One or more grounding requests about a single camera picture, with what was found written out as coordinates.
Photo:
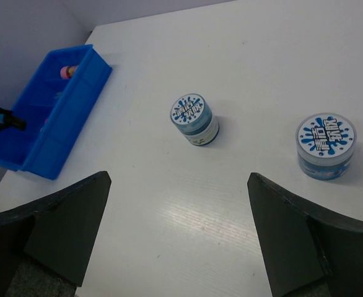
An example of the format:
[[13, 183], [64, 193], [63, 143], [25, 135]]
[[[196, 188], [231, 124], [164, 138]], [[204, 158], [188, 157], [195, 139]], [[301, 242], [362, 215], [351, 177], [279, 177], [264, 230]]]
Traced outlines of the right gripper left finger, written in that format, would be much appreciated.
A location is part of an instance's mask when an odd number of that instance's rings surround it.
[[99, 171], [0, 212], [0, 296], [75, 296], [111, 183], [109, 174]]

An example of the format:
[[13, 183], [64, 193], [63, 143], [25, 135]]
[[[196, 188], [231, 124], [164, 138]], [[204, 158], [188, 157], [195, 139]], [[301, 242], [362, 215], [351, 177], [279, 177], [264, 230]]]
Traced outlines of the pink cap pencil tube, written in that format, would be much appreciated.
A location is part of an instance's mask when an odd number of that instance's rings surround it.
[[77, 71], [78, 65], [76, 66], [64, 66], [60, 69], [60, 77], [62, 79], [71, 79], [74, 73]]

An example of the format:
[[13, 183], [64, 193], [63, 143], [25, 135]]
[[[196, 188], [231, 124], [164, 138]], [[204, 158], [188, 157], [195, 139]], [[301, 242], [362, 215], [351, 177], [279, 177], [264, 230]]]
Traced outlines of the blue cap black highlighter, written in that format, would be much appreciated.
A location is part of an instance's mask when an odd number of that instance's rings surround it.
[[24, 131], [27, 127], [27, 122], [24, 119], [13, 114], [0, 114], [0, 122], [6, 128], [13, 127], [20, 131]]

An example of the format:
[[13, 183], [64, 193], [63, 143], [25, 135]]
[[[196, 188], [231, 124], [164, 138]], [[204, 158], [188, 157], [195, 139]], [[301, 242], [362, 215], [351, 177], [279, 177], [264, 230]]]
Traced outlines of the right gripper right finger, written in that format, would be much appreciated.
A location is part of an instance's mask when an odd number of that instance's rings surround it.
[[259, 173], [247, 188], [273, 296], [363, 296], [363, 221]]

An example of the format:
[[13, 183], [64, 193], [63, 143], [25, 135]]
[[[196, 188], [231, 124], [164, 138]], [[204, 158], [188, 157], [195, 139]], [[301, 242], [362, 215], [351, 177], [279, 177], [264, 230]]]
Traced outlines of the blue paint jar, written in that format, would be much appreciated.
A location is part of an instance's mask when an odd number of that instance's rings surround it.
[[219, 122], [197, 93], [181, 96], [171, 107], [170, 120], [189, 143], [202, 147], [210, 144], [219, 133]]
[[318, 113], [304, 119], [295, 133], [301, 170], [311, 178], [329, 181], [349, 169], [357, 142], [350, 120], [334, 113]]

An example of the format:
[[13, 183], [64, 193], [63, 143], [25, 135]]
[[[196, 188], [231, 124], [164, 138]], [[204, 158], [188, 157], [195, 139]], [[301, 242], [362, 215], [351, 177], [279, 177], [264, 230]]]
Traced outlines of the blue slim pen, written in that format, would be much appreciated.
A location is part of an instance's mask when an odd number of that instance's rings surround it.
[[57, 92], [57, 93], [54, 95], [54, 99], [59, 99], [61, 96], [62, 96], [62, 92]]

